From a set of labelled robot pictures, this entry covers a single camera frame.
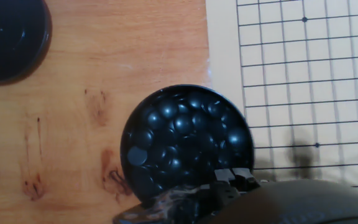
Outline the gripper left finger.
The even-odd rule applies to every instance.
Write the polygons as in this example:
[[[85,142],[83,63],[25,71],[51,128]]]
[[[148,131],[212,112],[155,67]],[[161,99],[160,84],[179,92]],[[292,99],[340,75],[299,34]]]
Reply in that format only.
[[[216,181],[211,184],[211,190],[216,197],[218,205],[228,205],[240,196],[238,190],[232,187],[231,180],[235,180],[230,169],[218,169],[214,171]]]

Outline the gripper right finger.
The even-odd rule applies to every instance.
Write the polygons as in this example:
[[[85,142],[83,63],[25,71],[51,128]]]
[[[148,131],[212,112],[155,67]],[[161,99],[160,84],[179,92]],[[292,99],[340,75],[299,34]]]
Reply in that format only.
[[[248,168],[233,168],[232,171],[235,176],[234,186],[238,190],[254,190],[260,187]]]

